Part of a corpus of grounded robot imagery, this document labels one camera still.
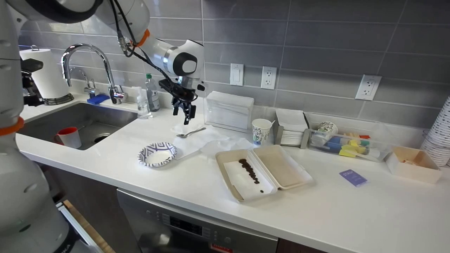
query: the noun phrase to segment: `wall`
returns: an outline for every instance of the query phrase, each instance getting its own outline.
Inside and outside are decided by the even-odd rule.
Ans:
[[[147,0],[153,36],[205,47],[209,91],[252,96],[257,105],[430,127],[450,95],[450,2],[446,0]],[[104,50],[126,86],[149,68],[125,60],[114,32],[94,17],[81,24],[29,23],[21,44],[55,51],[87,43]],[[245,65],[245,86],[229,86],[229,64]],[[74,64],[105,82],[101,64]],[[261,67],[278,68],[263,91]],[[374,102],[354,100],[361,75],[384,76]]]

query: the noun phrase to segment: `electrical outlet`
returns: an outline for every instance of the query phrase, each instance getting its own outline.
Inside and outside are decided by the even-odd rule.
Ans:
[[[357,100],[374,100],[378,91],[381,76],[363,75],[360,88],[357,89]]]
[[[230,67],[229,67],[229,85],[243,86],[243,65],[230,64]]]
[[[266,68],[263,67],[261,75],[261,89],[275,89],[277,82],[277,68]]]

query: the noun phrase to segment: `sink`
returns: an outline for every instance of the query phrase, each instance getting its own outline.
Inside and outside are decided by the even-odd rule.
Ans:
[[[77,127],[81,140],[80,150],[84,151],[136,119],[138,114],[135,113],[90,105],[74,105],[42,119],[27,121],[18,134],[55,143],[56,133],[67,127]]]

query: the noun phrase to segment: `kitchen counter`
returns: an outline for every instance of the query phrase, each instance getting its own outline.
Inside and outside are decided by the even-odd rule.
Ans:
[[[70,105],[25,107],[22,117],[32,120]],[[133,105],[104,106],[135,109]],[[21,152],[38,164],[325,252],[440,253],[450,249],[450,171],[429,188],[396,181],[384,165],[287,150],[315,185],[239,204],[205,157],[195,155],[163,169],[138,164],[138,154],[146,145],[173,143],[173,129],[180,123],[181,116],[162,110],[155,119],[136,120],[87,151],[24,136],[17,136],[17,143]],[[353,188],[339,176],[346,169],[368,182]]]

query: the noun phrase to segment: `paper plate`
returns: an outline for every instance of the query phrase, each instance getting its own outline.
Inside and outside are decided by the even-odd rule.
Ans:
[[[139,162],[147,168],[160,168],[170,164],[176,155],[176,147],[169,143],[157,143],[140,151]]]

